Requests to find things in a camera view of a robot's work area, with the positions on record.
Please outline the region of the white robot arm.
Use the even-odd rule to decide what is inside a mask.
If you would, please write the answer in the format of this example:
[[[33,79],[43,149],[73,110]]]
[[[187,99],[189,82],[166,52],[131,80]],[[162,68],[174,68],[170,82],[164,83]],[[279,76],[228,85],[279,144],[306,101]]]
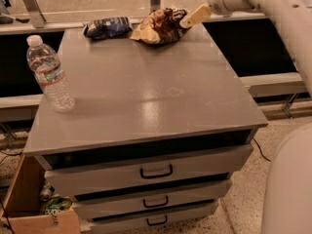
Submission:
[[[206,0],[181,25],[188,28],[212,13],[262,13],[274,25],[296,68],[275,74],[270,86],[312,96],[312,13],[302,0]],[[312,234],[312,123],[284,137],[271,161],[260,234]]]

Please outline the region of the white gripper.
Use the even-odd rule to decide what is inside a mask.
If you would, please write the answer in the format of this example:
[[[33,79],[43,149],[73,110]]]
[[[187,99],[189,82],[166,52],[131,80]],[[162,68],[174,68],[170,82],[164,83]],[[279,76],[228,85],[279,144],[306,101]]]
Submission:
[[[208,0],[208,4],[201,4],[193,12],[188,13],[179,25],[183,28],[190,28],[195,24],[208,20],[212,11],[217,15],[230,16],[236,11],[246,11],[248,0]]]

